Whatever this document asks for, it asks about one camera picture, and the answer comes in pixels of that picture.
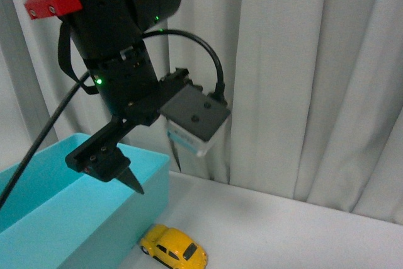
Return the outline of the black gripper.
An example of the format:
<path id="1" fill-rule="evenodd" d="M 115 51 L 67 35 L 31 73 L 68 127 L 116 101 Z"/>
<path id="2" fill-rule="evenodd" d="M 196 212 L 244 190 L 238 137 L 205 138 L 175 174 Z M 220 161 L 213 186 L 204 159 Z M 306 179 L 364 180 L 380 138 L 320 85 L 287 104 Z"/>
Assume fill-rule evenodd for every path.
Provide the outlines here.
<path id="1" fill-rule="evenodd" d="M 121 182 L 143 195 L 144 189 L 130 170 L 130 160 L 118 148 L 118 142 L 138 125 L 150 126 L 159 118 L 159 110 L 191 83 L 187 69 L 179 68 L 158 79 L 144 42 L 130 47 L 115 58 L 86 60 L 96 89 L 112 118 L 101 130 L 66 156 L 67 166 L 108 182 L 121 176 Z M 178 171 L 178 150 L 169 140 Z"/>

